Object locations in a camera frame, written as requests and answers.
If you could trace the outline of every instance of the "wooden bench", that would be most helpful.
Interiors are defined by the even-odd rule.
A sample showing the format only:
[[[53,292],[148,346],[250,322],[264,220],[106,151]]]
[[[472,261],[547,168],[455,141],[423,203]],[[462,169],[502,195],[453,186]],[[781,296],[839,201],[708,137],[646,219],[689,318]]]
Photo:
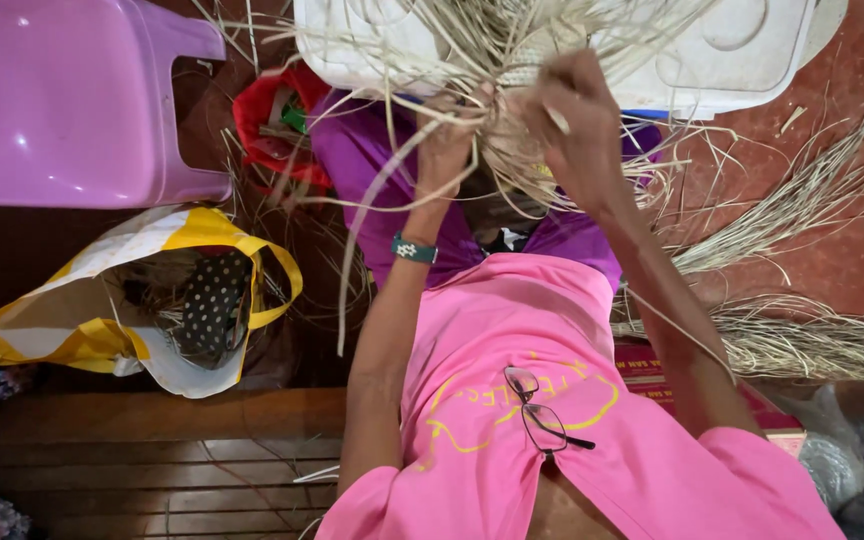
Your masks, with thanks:
[[[344,388],[27,395],[0,406],[0,496],[54,540],[294,540],[335,500]]]

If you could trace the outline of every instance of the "cardboard box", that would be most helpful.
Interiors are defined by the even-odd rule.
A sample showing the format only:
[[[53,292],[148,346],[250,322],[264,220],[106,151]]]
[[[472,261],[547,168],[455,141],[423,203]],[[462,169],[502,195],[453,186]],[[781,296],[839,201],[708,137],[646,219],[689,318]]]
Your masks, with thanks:
[[[615,367],[632,394],[655,401],[675,416],[675,396],[666,382],[662,362],[648,345],[615,345]],[[745,382],[739,383],[739,392],[745,397],[765,436],[775,446],[798,459],[806,442],[806,430],[794,416],[786,414],[771,400]]]

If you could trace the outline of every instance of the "eyeglasses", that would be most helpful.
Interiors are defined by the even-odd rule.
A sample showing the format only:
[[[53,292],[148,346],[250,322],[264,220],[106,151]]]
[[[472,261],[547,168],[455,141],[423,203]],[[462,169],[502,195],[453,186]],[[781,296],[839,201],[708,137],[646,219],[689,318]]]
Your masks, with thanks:
[[[546,460],[565,450],[570,444],[586,450],[595,448],[592,441],[566,435],[566,428],[551,408],[529,402],[539,390],[539,380],[532,372],[508,366],[504,373],[506,383],[522,401],[522,423],[525,424],[525,432],[532,439],[535,448],[545,454]]]

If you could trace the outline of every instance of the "black polka dot cloth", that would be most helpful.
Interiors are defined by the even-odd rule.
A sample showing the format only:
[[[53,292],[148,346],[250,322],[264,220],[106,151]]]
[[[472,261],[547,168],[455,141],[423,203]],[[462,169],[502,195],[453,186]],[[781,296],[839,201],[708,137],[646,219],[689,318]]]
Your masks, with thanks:
[[[181,355],[206,369],[245,337],[253,262],[242,251],[198,260],[188,280],[182,326],[173,333]]]

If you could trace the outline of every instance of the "pink plastic stool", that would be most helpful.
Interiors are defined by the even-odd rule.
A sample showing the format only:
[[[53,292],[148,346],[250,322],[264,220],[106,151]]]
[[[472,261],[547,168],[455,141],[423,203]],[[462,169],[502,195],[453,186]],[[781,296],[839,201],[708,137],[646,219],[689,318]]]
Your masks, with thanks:
[[[177,56],[226,58],[209,22],[143,0],[0,0],[0,205],[144,208],[225,199],[179,156]]]

